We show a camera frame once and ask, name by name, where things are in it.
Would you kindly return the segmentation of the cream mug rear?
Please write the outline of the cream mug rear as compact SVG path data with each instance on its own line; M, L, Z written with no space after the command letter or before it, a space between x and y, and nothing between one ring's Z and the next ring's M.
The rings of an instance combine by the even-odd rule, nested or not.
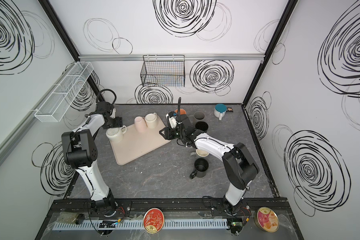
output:
M145 122L149 129L155 129L158 126L157 113L150 113L145 116Z

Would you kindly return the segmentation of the aluminium wall rail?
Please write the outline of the aluminium wall rail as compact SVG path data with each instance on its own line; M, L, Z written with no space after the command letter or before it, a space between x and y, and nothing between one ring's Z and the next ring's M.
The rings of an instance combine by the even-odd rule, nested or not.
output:
M103 54L103 55L81 55L79 60L89 62L101 61L199 61L199 60L234 60L234 61L262 61L265 54Z
M0 75L0 167L35 123L34 112L52 92L66 64L32 64Z

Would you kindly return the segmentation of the black corner frame post left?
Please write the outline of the black corner frame post left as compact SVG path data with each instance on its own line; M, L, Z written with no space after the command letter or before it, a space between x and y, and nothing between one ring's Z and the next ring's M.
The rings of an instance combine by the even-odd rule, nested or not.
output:
M63 27L63 24L51 3L49 1L39 1L39 3L53 24L70 55L73 57L74 63L79 62L80 54L74 46L74 43L69 37L66 29ZM83 85L75 84L72 91L68 93L68 100L72 101L72 108L81 112L88 110L93 103L104 102L105 99L100 90L100 79L96 72L92 72Z

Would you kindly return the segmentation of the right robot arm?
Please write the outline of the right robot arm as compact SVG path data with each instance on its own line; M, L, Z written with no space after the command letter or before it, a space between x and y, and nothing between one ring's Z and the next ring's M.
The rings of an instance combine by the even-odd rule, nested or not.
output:
M187 115L175 112L166 114L167 127L159 134L166 140L181 140L185 147L206 151L221 160L229 188L224 196L224 209L229 214L239 211L245 193L259 173L259 167L243 143L229 144L209 136L191 124Z

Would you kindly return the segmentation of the black and white mug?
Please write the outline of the black and white mug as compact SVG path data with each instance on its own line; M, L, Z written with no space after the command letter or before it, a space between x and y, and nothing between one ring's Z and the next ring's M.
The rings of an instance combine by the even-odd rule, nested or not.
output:
M207 132L209 129L209 125L206 122L199 121L195 124L195 128L200 131Z

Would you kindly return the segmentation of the aluminium wall rail rear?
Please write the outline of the aluminium wall rail rear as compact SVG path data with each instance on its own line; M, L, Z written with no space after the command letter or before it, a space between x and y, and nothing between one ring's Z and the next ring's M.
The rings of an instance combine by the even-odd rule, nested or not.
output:
M199 60L234 60L234 61L262 61L265 54L103 54L103 55L81 55L79 60L89 62L101 61L199 61Z

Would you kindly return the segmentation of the cream and orange mug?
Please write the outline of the cream and orange mug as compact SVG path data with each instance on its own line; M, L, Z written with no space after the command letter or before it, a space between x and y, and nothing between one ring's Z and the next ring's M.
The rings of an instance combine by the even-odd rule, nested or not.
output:
M187 112L184 109L176 109L175 113L177 115L185 115Z

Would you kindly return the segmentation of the beige tray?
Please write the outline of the beige tray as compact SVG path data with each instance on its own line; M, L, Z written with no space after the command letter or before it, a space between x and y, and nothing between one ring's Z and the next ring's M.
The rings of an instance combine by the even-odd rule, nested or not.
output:
M165 127L161 118L158 118L158 125L154 129L148 128L145 132L139 133L134 125L126 127L123 139L120 142L115 140L115 129L107 130L107 137L111 143L112 150L117 164L122 166L137 158L152 152L153 150L168 144L159 130Z

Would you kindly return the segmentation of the white mesh shelf basket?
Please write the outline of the white mesh shelf basket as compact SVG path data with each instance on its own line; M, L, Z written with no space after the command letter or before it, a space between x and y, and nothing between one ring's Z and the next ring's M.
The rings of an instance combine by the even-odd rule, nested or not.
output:
M94 67L90 62L76 62L70 65L35 112L35 118L42 123L60 122L93 71Z

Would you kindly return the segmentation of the dark grey mug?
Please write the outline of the dark grey mug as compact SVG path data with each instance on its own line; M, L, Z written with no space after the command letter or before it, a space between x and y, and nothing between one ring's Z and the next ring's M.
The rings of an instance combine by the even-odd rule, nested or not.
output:
M195 112L194 113L194 120L195 121L202 121L205 119L205 114L203 112Z

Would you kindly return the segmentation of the aluminium wall rail left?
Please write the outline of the aluminium wall rail left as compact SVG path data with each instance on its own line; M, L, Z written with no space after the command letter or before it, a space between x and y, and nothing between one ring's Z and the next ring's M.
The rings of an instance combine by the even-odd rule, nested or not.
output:
M32 64L0 75L0 167L35 123L34 112L52 92L66 64Z

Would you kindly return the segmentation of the black corner frame post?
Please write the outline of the black corner frame post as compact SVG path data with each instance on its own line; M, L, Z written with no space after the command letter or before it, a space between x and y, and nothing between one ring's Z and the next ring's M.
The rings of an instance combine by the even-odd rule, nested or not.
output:
M278 44L278 41L280 40L280 38L282 36L282 33L285 30L285 27L286 27L288 21L290 20L290 17L292 15L297 3L298 3L298 0L289 0L287 2L285 10L284 10L284 12L283 12L283 14L282 14L282 16L281 16L281 18L279 20L279 23L278 23L278 25L277 25L277 27L276 27L276 29L274 31L274 34L273 34L273 36L271 38L271 41L270 41L270 43L269 43L269 45L268 45L268 47L267 47L267 49L265 51L264 60L259 65L259 67L258 67L258 69L256 71L256 74L255 74L255 76L254 76L254 78L253 78L253 80L251 82L251 85L250 85L250 87L248 89L248 92L247 92L247 94L246 94L246 96L244 98L244 101L242 103L243 107L246 107L248 105L248 103L250 101L250 98L251 98L252 94L254 93L255 88L256 88L257 84L259 83L260 78L263 75L263 72L264 72L269 60L271 59L271 56L272 56L272 54L273 54L273 52L274 52L274 50L275 50L275 48L276 48L276 46Z
M39 3L53 24L70 55L73 57L74 63L79 62L80 54L74 46L74 43L69 37L66 29L63 27L63 24L51 3L49 1L39 1ZM83 85L75 84L72 91L68 93L68 100L72 101L72 108L81 112L88 110L93 103L104 102L105 99L100 90L100 79L96 72L92 72Z

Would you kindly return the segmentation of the white ribbed mug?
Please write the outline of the white ribbed mug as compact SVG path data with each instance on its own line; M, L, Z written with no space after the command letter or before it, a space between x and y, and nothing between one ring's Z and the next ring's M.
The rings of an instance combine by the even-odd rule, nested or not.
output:
M127 127L124 125L120 128L110 128L106 131L106 136L111 143L120 143L124 139Z

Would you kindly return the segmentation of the red round tin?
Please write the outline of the red round tin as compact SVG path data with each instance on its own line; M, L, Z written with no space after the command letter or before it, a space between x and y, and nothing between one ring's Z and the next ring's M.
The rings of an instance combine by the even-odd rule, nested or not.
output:
M149 209L144 215L143 226L149 234L158 233L164 227L164 223L164 214L158 208Z

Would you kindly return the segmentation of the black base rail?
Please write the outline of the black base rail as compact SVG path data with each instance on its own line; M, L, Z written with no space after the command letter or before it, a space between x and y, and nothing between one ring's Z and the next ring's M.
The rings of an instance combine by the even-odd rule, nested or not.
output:
M286 198L244 198L235 206L229 205L223 198L180 198L180 199L115 199L118 207L122 207L125 214L132 211L145 211L151 208L158 208L164 211L212 211L222 213L224 210L239 210L249 207L251 210L260 207L271 209L289 209L290 203Z

